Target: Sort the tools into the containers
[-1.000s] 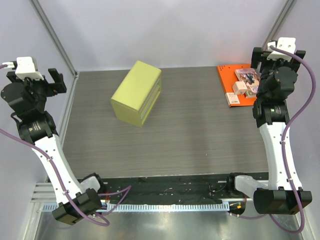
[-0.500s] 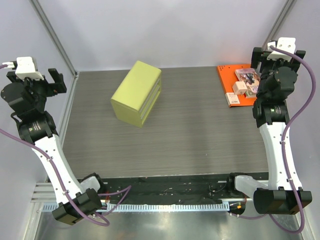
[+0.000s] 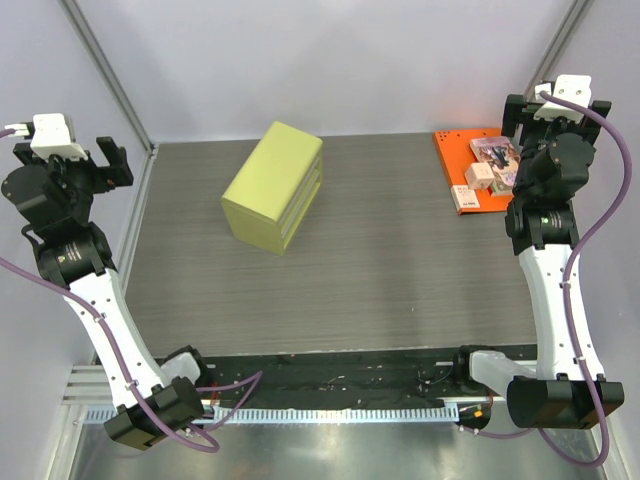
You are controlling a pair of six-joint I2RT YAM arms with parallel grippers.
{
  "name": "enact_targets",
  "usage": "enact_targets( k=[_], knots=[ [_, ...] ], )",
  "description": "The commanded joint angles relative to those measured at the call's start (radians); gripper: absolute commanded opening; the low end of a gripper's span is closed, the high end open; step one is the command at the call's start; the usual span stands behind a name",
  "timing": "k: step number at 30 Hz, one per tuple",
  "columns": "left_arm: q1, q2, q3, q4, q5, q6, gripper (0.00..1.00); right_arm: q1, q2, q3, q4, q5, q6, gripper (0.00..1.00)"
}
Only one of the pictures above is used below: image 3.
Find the green metal drawer toolbox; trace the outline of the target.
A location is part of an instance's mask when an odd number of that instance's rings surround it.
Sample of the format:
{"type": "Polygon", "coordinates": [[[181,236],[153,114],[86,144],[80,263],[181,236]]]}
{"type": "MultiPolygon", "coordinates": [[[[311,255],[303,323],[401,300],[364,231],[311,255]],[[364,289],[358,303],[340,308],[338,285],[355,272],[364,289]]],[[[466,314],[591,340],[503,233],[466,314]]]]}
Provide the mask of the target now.
{"type": "Polygon", "coordinates": [[[220,202],[234,237],[282,255],[323,182],[323,141],[275,121],[220,202]]]}

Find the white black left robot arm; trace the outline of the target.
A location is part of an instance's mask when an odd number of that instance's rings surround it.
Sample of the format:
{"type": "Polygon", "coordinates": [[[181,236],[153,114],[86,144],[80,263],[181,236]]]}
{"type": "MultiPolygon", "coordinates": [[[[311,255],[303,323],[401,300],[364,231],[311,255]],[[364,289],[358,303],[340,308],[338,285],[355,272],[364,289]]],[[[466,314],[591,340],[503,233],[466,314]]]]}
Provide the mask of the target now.
{"type": "Polygon", "coordinates": [[[129,187],[134,176],[125,148],[109,136],[96,143],[107,163],[73,142],[39,147],[17,128],[13,148],[21,165],[1,184],[2,195],[26,220],[36,273],[2,260],[4,269],[61,295],[83,324],[102,363],[116,410],[105,430],[115,442],[144,451],[166,437],[182,437],[204,414],[201,398],[213,375],[190,346],[159,365],[145,346],[122,291],[104,232],[90,219],[96,195],[129,187]]]}

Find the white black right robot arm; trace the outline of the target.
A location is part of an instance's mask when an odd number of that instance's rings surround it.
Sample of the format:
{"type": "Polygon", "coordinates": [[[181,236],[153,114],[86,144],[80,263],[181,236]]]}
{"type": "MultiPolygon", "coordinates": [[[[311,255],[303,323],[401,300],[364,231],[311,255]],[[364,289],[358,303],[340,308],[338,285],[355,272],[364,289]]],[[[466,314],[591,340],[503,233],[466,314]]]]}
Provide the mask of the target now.
{"type": "Polygon", "coordinates": [[[624,402],[622,384],[607,380],[591,341],[577,270],[588,237],[579,233],[572,205],[589,180],[610,108],[548,93],[536,102],[511,94],[505,102],[502,133],[518,135],[522,148],[505,227],[531,297],[536,368],[493,347],[463,346],[451,380],[465,395],[484,387],[503,397],[519,428],[590,429],[624,402]]]}

